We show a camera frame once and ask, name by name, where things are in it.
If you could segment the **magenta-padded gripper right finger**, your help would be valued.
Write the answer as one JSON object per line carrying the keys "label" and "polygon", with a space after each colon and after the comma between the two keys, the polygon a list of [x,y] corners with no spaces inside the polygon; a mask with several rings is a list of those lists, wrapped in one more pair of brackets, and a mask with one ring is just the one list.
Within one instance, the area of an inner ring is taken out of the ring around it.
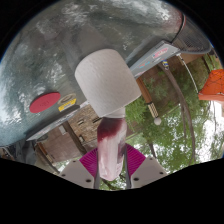
{"label": "magenta-padded gripper right finger", "polygon": [[140,188],[167,175],[154,157],[145,157],[139,150],[126,145],[124,154],[126,188]]}

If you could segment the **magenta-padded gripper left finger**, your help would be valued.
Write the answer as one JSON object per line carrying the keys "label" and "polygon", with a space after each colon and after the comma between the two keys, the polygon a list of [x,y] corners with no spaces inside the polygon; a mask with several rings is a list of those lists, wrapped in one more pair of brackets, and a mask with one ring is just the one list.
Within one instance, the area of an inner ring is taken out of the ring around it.
{"label": "magenta-padded gripper left finger", "polygon": [[60,173],[60,177],[84,188],[98,189],[100,176],[97,150],[91,150],[79,160],[70,161]]}

